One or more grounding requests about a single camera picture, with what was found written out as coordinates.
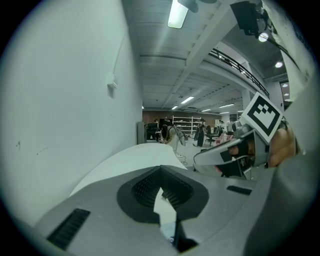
fluorescent light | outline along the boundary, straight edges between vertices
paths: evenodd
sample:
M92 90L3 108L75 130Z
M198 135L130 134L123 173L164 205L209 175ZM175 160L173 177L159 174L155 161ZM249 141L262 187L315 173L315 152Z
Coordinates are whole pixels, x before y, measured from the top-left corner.
M225 107L229 107L229 106L233 106L234 104L229 104L229 105L225 105L225 106L220 106L219 108L225 108Z
M260 42L265 42L265 41L267 41L268 40L268 34L267 33L261 33L260 35L259 35L259 41Z
M283 65L283 63L280 61L280 62L277 62L277 63L275 64L275 67L276 67L276 68L281 68L282 65Z
M189 98L186 98L184 101L181 102L181 104L185 104L186 102L192 100L194 97L189 97Z
M181 29L187 16L188 8L178 3L178 0L173 0L168 20L168 27Z

